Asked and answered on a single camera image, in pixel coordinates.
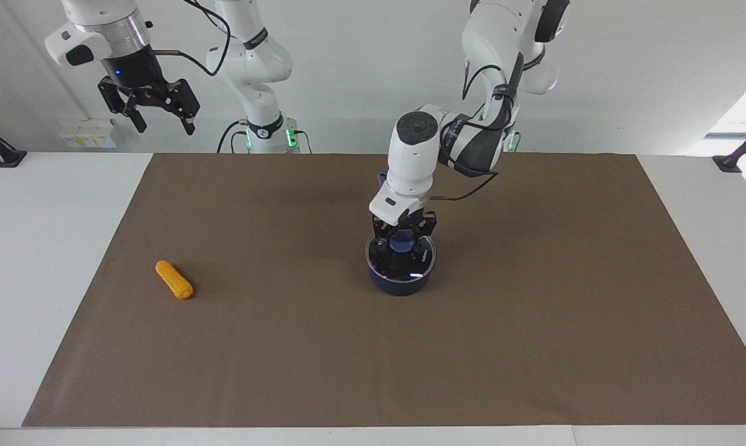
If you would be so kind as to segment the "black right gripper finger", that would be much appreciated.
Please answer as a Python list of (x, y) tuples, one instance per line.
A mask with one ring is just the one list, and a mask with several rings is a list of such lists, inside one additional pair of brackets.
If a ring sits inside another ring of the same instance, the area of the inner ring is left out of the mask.
[(200, 110), (200, 102), (186, 79), (178, 79), (165, 85), (162, 108), (177, 116), (187, 136), (195, 133), (194, 120)]
[(138, 133), (146, 132), (147, 123), (138, 110), (137, 90), (115, 84), (110, 76), (101, 79), (98, 89), (110, 113), (129, 118)]

